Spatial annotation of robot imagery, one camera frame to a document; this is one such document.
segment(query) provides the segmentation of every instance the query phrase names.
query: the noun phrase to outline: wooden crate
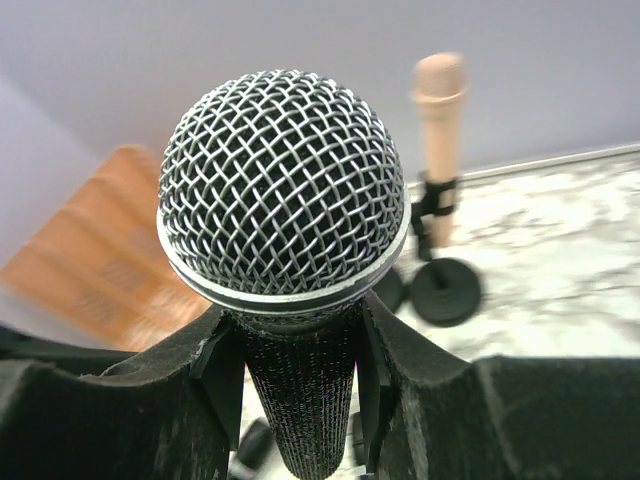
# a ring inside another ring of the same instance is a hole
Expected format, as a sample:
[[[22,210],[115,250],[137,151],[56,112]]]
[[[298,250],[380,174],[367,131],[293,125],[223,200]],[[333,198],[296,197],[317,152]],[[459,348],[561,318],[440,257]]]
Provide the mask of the wooden crate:
[[[155,216],[160,160],[123,146],[0,270],[6,288],[109,342],[139,351],[202,313],[177,277]]]

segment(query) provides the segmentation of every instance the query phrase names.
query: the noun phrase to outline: black disc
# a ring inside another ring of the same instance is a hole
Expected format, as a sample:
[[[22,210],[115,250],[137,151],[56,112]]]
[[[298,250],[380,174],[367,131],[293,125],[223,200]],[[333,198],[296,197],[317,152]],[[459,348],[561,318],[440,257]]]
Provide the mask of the black disc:
[[[382,280],[380,280],[372,290],[393,313],[400,308],[405,296],[402,279],[393,268],[382,277]]]
[[[436,258],[418,271],[409,295],[423,320],[438,327],[453,327],[478,310],[482,287],[478,274],[466,263]]]

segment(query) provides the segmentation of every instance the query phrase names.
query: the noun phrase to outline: microphone head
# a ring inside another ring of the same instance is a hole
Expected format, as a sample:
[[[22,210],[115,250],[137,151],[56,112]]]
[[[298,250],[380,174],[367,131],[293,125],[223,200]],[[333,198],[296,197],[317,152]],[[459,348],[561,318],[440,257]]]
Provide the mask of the microphone head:
[[[398,153],[333,80],[245,75],[204,95],[167,146],[160,241],[176,272],[239,312],[307,315],[359,298],[409,224]]]
[[[437,53],[416,65],[416,93],[429,99],[447,99],[466,90],[464,61],[457,53]]]

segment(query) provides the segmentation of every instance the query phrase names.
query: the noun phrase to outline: white marble surface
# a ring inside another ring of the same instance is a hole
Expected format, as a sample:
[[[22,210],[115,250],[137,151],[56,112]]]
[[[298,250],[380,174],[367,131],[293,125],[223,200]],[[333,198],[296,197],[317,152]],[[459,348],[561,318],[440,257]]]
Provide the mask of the white marble surface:
[[[631,154],[464,182],[454,246],[438,252],[475,265],[482,310],[449,329],[426,325],[405,304],[398,316],[466,359],[640,356],[640,155]],[[396,267],[420,263],[413,239]],[[357,411],[354,395],[352,408]],[[264,416],[250,380],[243,430]],[[347,438],[332,480],[353,479]],[[287,480],[277,452],[256,478]]]

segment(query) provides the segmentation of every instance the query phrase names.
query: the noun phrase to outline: microphone grille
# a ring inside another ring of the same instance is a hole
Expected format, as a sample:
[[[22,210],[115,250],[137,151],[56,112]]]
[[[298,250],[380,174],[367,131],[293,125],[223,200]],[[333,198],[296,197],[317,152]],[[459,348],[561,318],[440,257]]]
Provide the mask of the microphone grille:
[[[453,97],[464,91],[462,55],[438,53],[416,65],[416,87],[420,95],[431,98]]]
[[[297,70],[204,95],[167,146],[159,221],[198,275],[237,292],[313,292],[370,266],[400,232],[395,145],[369,105]]]

